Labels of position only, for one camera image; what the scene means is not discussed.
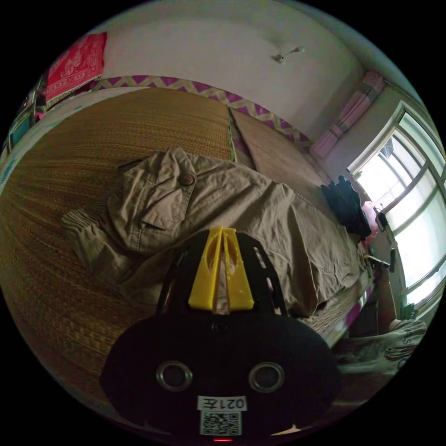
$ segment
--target yellow plastic part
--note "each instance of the yellow plastic part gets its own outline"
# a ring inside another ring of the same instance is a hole
[[[224,248],[229,311],[251,310],[254,300],[238,246],[236,230],[223,227],[211,228],[209,231],[189,296],[189,306],[197,310],[215,311],[220,283],[222,248]],[[231,271],[231,260],[234,271]]]
[[[189,306],[197,310],[213,311],[217,302],[220,281],[220,253],[222,227],[211,228],[198,265],[195,281],[189,296]]]
[[[246,276],[235,229],[223,228],[223,243],[229,311],[251,310],[254,306],[254,300]],[[234,271],[232,272],[230,260],[234,264]]]

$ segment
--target ceiling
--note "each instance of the ceiling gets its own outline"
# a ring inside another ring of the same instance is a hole
[[[355,31],[344,22],[336,19],[332,15],[324,13],[312,6],[292,0],[274,1],[280,1],[282,5],[287,5],[290,8],[297,9],[326,27],[341,42],[343,42],[343,44],[355,55],[359,63],[361,63],[366,70],[373,70],[380,73],[387,81],[402,89],[406,94],[411,96],[412,99],[426,108],[422,99],[401,70],[378,47],[367,40],[362,34]]]

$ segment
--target white wall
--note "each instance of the white wall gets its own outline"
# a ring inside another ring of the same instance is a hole
[[[108,32],[103,77],[195,80],[239,94],[316,140],[361,81],[329,30],[272,0],[151,2],[95,28]],[[272,57],[303,46],[280,65]]]

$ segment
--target beige jacket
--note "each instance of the beige jacket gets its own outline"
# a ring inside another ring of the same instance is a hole
[[[176,248],[214,226],[263,244],[294,315],[312,315],[365,269],[345,228],[288,186],[180,147],[120,168],[106,196],[67,213],[62,226],[91,273],[123,298],[149,305],[157,303]]]

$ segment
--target window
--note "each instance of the window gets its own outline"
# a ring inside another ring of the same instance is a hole
[[[383,210],[398,244],[406,304],[446,283],[445,157],[431,130],[404,107],[378,150],[353,171]]]

